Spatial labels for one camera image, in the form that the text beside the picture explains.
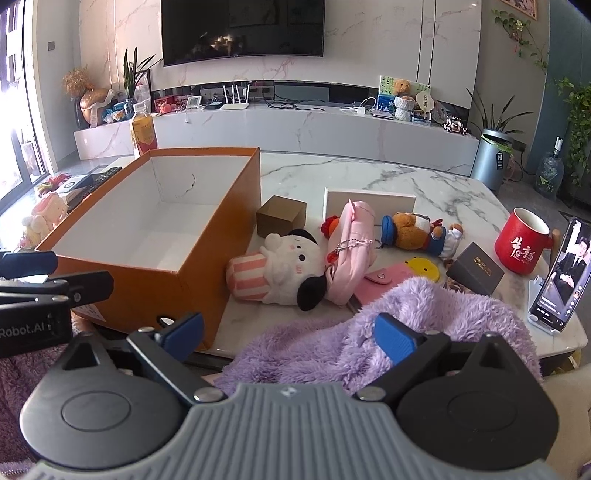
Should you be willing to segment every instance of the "tv screen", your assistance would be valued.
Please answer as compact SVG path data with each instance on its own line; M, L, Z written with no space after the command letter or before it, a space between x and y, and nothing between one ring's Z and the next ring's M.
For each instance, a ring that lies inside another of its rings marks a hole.
M321 57L325 0L162 0L164 65L248 55Z

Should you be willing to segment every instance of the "plastic bottle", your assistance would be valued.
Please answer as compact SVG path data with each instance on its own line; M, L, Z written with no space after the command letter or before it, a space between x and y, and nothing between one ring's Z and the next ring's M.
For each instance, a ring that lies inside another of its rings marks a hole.
M535 191L551 200L556 200L556 193L564 176L564 164L560 159L561 149L562 138L558 137L554 152L542 158L535 174Z
M143 103L134 105L134 116L129 124L131 126L131 141L134 143L135 158L139 158L148 150L158 148L154 120Z

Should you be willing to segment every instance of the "keychain chain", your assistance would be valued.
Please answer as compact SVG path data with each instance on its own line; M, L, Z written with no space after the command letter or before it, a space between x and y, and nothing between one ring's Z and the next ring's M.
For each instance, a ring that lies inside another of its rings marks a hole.
M358 238L349 238L347 240L343 240L332 252L326 256L326 260L329 264L334 264L339 257L339 252L349 248L359 247L361 245L371 245L372 243L373 242L371 240L359 240Z

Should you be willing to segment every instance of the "blue gripper pad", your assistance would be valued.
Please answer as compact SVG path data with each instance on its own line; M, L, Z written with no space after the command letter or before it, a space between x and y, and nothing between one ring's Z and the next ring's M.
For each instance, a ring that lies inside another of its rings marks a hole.
M400 323L388 313L380 313L374 324L374 338L388 358L399 364L418 348L421 334Z
M203 317L200 313L194 313L160 331L158 343L169 355L184 362L203 340L204 331Z
M0 255L0 277L6 279L50 275L57 269L54 252L2 252Z

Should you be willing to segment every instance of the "picture frame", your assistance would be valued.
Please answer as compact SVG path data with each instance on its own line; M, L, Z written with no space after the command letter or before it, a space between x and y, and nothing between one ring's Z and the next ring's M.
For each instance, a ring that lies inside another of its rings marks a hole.
M538 20L538 0L501 0L534 20Z

